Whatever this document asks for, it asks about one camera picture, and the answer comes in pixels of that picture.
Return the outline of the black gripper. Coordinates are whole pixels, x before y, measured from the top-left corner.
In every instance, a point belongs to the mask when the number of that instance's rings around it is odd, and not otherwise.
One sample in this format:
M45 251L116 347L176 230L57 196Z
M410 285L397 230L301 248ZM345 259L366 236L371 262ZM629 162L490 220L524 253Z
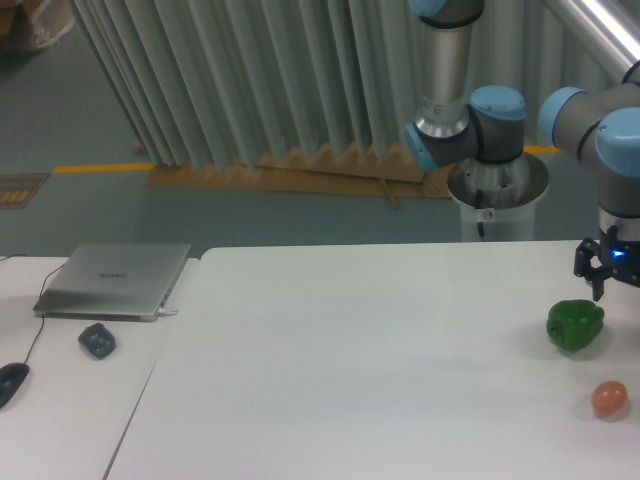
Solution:
M594 266L593 259L602 265ZM639 287L639 242L620 239L617 227L601 231L600 244L586 238L575 250L573 273L591 287L594 301L603 297L609 271L613 279Z

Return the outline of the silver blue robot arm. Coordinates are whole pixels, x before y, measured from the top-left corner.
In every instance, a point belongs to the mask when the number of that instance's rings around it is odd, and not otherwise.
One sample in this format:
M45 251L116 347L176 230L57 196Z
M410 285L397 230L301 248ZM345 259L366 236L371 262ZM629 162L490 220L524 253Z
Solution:
M547 8L615 80L598 94L561 88L538 114L544 138L598 179L599 236L577 247L574 272L600 298L609 279L639 283L639 23L616 2L550 1ZM427 172L451 168L447 186L465 239L529 238L522 219L549 175L524 150L523 96L504 86L464 94L483 3L414 1L411 9L427 43L422 104L405 127L416 163Z

